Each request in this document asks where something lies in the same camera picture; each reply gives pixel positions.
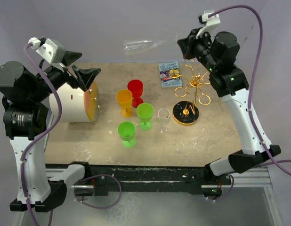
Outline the clear wine glass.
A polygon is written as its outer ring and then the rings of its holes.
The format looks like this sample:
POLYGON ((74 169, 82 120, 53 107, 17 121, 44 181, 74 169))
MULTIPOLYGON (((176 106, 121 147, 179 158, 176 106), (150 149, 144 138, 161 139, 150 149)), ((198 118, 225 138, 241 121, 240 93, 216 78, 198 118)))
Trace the clear wine glass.
POLYGON ((157 113, 157 125, 156 132, 159 135, 163 135, 168 131, 170 123, 170 111, 166 108, 162 108, 157 113))
POLYGON ((177 42, 182 34, 176 33, 166 39, 131 39, 123 41, 123 50, 126 56, 132 56, 148 52, 152 49, 160 47, 165 43, 177 42))

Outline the gold wine glass rack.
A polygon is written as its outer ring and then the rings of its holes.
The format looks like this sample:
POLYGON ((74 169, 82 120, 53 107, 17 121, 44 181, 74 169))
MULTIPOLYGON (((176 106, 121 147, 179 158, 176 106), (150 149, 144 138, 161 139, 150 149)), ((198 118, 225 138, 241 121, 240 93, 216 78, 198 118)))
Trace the gold wine glass rack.
POLYGON ((207 73, 196 73, 192 67, 194 60, 186 60, 185 66, 191 72, 191 77, 181 75, 179 71, 174 70, 176 77, 184 78, 187 81, 185 87, 177 87, 174 90, 174 95, 181 99, 172 108, 172 117, 175 122, 180 125, 190 126, 196 123, 200 116, 198 105, 207 106, 211 103, 211 98, 204 94, 202 87, 209 85, 205 82, 204 77, 207 73))

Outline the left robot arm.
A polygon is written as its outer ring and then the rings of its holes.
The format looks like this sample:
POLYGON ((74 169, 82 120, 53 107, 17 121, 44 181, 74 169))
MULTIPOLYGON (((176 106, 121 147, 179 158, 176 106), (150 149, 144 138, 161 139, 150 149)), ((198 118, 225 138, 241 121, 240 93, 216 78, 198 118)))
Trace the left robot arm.
POLYGON ((0 66, 3 122, 16 158, 19 183, 11 211, 50 212, 64 203, 68 188, 77 181, 86 185, 92 178, 89 164, 80 161, 70 163, 59 176, 47 177, 49 110, 43 100, 52 93, 50 88, 40 74, 32 74, 18 61, 0 66))

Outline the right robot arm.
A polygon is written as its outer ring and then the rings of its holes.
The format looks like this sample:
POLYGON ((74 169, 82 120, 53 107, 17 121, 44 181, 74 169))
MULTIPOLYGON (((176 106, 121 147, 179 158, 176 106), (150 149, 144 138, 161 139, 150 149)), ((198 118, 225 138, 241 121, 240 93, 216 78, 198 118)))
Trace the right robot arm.
POLYGON ((230 32, 218 32, 211 39, 205 32, 197 37, 199 28, 177 41, 185 60, 197 59, 210 73, 209 81, 219 98, 229 109, 240 137, 241 150, 207 164, 204 179, 215 184, 221 175, 243 173, 281 153, 261 127, 253 104, 248 100, 249 84, 244 72, 234 63, 240 50, 237 37, 230 32))

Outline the clear wine glass standing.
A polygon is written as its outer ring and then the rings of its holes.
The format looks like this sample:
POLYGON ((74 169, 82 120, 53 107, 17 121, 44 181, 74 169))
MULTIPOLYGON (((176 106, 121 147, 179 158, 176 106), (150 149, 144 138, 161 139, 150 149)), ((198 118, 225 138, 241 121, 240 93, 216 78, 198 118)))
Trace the clear wine glass standing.
POLYGON ((170 123, 170 111, 166 108, 162 108, 157 113, 157 125, 156 132, 159 135, 163 135, 168 131, 170 123))

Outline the white cylinder with orange lid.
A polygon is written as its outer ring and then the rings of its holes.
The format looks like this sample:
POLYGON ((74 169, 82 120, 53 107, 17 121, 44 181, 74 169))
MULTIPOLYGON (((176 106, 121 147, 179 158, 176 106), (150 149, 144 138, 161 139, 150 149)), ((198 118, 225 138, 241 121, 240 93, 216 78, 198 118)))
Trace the white cylinder with orange lid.
POLYGON ((61 86, 57 93, 62 104, 60 122, 95 123, 99 115, 100 98, 94 81, 87 91, 72 89, 68 84, 61 86))

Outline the treehouse paperback book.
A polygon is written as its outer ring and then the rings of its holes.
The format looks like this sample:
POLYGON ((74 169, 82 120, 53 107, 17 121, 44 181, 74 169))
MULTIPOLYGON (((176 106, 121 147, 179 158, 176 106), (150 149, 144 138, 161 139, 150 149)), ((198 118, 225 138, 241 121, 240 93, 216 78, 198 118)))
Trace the treehouse paperback book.
POLYGON ((183 83, 180 77, 176 77, 174 70, 179 71, 178 62, 159 64, 159 73, 161 87, 182 87, 183 83))

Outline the orange plastic goblet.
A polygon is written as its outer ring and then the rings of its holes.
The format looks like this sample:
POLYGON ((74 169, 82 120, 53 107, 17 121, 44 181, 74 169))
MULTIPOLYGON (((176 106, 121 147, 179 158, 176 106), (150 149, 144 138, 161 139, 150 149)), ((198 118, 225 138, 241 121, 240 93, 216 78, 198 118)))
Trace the orange plastic goblet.
POLYGON ((131 107, 133 96, 130 90, 122 89, 116 94, 116 100, 121 107, 121 115, 125 118, 129 118, 133 115, 133 109, 131 107))

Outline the red plastic goblet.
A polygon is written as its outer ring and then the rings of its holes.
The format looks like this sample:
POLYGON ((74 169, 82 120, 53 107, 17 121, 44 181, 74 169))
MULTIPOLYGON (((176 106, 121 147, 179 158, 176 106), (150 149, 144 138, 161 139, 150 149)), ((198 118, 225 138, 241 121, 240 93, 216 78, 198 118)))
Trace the red plastic goblet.
POLYGON ((144 102, 141 98, 143 94, 143 83, 140 80, 134 79, 127 84, 127 88, 131 91, 133 96, 132 106, 137 108, 141 103, 144 102))

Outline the green goblet rear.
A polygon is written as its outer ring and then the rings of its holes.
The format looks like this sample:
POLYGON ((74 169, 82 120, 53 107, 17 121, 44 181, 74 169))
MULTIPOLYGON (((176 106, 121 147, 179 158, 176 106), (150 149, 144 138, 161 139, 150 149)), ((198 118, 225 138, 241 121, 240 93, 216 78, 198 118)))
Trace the green goblet rear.
POLYGON ((154 108, 149 103, 141 103, 137 107, 137 116, 139 119, 139 128, 148 131, 152 127, 151 119, 153 117, 154 108))

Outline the green goblet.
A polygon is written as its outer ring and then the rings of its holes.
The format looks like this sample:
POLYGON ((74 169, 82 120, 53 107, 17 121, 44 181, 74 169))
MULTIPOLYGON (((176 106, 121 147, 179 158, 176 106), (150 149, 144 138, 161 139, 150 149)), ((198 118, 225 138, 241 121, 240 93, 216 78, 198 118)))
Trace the green goblet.
POLYGON ((118 134, 122 139, 122 144, 125 148, 133 148, 136 144, 136 128, 130 121, 123 121, 118 126, 118 134))
POLYGON ((148 131, 152 127, 151 119, 153 117, 154 108, 149 103, 141 103, 137 107, 137 116, 139 119, 139 128, 148 131))

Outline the green goblet front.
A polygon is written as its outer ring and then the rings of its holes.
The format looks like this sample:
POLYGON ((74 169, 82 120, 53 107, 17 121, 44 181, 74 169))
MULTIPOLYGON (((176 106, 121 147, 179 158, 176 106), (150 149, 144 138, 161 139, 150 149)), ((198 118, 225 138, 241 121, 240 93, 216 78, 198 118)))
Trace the green goblet front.
POLYGON ((122 144, 125 148, 133 148, 136 144, 136 128, 130 121, 123 121, 118 126, 118 134, 122 139, 122 144))

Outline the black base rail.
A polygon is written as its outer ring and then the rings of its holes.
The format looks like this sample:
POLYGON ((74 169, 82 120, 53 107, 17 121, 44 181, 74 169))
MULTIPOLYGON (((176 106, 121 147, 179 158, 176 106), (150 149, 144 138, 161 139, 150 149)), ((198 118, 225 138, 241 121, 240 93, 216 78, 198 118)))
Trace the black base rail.
POLYGON ((87 171, 68 188, 92 189, 94 196, 109 192, 188 193, 221 196, 228 174, 212 176, 205 167, 129 166, 85 164, 87 171))

